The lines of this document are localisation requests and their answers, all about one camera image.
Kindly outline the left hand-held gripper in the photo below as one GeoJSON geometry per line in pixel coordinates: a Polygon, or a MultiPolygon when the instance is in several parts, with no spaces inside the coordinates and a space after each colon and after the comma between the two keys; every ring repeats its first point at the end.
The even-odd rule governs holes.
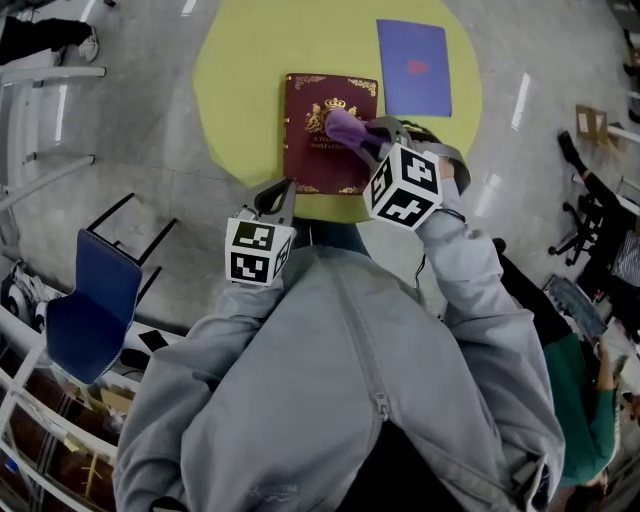
{"type": "Polygon", "coordinates": [[[254,189],[258,214],[278,212],[277,223],[261,220],[244,207],[227,221],[225,235],[226,278],[234,283],[269,287],[289,259],[296,230],[294,217],[297,185],[288,178],[272,179],[254,189]]]}

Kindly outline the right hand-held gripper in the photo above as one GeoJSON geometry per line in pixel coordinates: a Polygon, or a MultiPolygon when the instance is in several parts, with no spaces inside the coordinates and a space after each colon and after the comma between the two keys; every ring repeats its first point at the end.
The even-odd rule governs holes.
{"type": "Polygon", "coordinates": [[[443,190],[439,163],[446,159],[460,193],[471,182],[462,154],[430,130],[384,116],[365,124],[367,137],[357,155],[371,170],[362,196],[372,219],[417,229],[440,208],[443,190]]]}

